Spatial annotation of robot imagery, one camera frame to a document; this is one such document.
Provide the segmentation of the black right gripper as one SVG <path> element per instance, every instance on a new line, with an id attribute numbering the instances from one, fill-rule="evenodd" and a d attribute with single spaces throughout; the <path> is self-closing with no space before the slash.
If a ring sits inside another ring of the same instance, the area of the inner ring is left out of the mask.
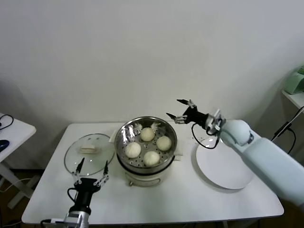
<path id="1" fill-rule="evenodd" d="M 175 116 L 173 114 L 166 113 L 176 124 L 189 124 L 193 122 L 206 130 L 207 127 L 213 123 L 214 118 L 210 114 L 199 112 L 197 106 L 191 99 L 177 99 L 177 101 L 187 105 L 188 108 L 182 116 Z"/>

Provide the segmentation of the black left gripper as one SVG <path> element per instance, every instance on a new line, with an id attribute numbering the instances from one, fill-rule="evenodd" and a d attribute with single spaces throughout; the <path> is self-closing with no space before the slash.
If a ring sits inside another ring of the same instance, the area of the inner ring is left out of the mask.
<path id="1" fill-rule="evenodd" d="M 78 209 L 88 209 L 93 194 L 98 192 L 100 190 L 100 187 L 102 187 L 109 180 L 108 161 L 105 163 L 104 172 L 101 179 L 81 179 L 80 172 L 84 160 L 85 158 L 82 158 L 81 162 L 77 165 L 76 170 L 72 172 L 75 189 L 77 191 L 75 206 Z"/>

